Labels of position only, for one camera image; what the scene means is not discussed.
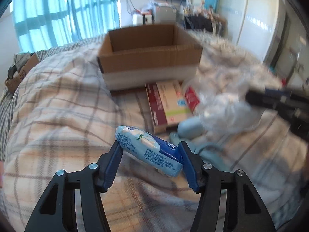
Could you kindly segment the light blue folding hanger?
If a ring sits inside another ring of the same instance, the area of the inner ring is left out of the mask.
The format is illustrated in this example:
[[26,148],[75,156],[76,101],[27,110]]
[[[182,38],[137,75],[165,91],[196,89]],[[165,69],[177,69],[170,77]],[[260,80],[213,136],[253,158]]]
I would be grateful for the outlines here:
[[200,136],[192,140],[180,138],[177,132],[171,132],[169,139],[172,144],[178,145],[181,141],[185,141],[193,154],[201,157],[204,163],[210,163],[218,170],[230,172],[228,165],[222,158],[223,147],[217,143],[209,142],[205,136]]

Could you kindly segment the blue white tissue pack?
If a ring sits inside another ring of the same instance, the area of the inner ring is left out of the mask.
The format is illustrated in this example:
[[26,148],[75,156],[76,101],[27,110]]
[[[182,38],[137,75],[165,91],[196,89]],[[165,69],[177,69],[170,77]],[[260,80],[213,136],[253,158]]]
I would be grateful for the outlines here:
[[133,126],[118,126],[115,138],[124,150],[170,177],[177,177],[182,171],[178,146],[168,141]]

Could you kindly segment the clear plastic bottle red label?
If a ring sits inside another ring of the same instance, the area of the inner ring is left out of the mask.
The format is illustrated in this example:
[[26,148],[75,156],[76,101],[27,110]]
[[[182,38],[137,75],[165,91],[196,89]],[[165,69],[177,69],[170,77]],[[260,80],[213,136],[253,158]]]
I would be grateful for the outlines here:
[[203,77],[194,77],[182,83],[183,96],[192,114],[198,115],[208,99],[215,96],[217,89]]

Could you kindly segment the white sliding wardrobe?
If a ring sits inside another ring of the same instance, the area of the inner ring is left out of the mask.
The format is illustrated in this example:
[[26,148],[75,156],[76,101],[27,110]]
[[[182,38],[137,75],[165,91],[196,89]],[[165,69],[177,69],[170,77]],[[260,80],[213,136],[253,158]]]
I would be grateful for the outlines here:
[[285,1],[219,0],[217,8],[226,19],[224,37],[270,64],[282,38]]

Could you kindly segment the amoxicillin medicine box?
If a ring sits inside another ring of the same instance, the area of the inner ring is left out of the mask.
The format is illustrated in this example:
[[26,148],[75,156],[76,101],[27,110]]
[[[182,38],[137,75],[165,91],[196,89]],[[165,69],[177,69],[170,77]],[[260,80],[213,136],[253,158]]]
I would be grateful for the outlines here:
[[145,85],[155,134],[166,132],[192,116],[179,81],[160,81]]

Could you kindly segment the beige plaid blanket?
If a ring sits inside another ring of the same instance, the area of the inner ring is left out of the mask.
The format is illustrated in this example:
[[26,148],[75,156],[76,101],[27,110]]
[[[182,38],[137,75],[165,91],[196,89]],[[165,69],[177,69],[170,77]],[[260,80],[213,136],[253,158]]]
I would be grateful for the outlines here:
[[[111,96],[96,60],[101,42],[41,53],[1,120],[2,210],[16,231],[25,229],[57,170],[79,171],[97,161],[120,125],[152,131],[146,93]],[[264,112],[251,132],[208,132],[201,140],[220,146],[230,170],[247,173],[276,226],[293,217],[307,149],[275,112]],[[199,196],[184,175],[168,177],[124,154],[102,201],[112,231],[189,231]]]

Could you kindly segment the chair with black jacket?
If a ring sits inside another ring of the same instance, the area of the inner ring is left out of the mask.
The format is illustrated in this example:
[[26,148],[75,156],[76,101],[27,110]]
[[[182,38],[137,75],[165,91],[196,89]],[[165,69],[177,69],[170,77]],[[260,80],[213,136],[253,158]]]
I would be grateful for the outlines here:
[[192,30],[205,30],[207,32],[213,32],[213,22],[202,15],[198,16],[185,16],[184,18],[185,28]]

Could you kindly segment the silver mini fridge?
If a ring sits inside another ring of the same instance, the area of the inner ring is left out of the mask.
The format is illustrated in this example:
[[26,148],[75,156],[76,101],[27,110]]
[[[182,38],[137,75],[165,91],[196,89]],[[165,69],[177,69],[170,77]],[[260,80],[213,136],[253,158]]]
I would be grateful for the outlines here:
[[172,6],[154,6],[155,24],[173,24],[177,20],[177,9]]

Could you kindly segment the open brown cardboard box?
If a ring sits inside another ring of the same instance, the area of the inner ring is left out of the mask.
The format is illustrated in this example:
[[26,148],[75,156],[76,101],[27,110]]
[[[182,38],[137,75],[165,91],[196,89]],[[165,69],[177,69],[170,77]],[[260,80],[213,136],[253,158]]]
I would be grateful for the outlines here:
[[192,78],[202,52],[200,42],[177,24],[153,24],[110,30],[97,60],[107,88],[121,91]]

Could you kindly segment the white suitcase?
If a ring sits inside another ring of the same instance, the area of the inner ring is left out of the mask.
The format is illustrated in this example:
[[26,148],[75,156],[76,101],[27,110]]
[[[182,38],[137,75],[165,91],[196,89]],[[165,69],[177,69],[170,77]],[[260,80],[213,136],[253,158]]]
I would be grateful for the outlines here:
[[152,14],[151,13],[146,13],[146,14],[134,13],[132,15],[132,24],[134,26],[153,24]]

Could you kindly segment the small cardboard box with clutter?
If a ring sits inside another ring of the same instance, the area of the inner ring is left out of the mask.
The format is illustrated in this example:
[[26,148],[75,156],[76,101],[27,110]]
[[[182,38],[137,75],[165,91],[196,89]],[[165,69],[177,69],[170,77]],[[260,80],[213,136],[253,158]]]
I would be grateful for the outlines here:
[[14,55],[13,65],[9,68],[5,85],[14,94],[21,81],[26,77],[29,71],[40,61],[35,53],[18,53]]

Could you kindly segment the green checked bed sheet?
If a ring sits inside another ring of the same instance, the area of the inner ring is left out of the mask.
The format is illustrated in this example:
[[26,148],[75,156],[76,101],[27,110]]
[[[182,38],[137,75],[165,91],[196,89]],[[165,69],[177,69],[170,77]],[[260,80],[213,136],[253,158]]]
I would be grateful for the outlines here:
[[[105,34],[93,37],[86,38],[75,43],[65,44],[60,47],[53,47],[48,50],[40,50],[38,52],[33,52],[36,54],[39,61],[43,61],[52,55],[78,49],[80,47],[88,46],[93,43],[101,43]],[[4,161],[5,150],[8,140],[8,134],[10,130],[10,125],[12,123],[13,111],[17,103],[17,96],[14,93],[10,93],[8,89],[4,89],[1,94],[1,161]]]

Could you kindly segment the large blue window curtain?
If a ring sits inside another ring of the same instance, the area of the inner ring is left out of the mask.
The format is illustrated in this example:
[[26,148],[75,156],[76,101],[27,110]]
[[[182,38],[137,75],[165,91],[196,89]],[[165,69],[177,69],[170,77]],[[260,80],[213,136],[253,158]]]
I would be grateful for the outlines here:
[[13,22],[22,52],[92,38],[119,27],[117,0],[13,0]]

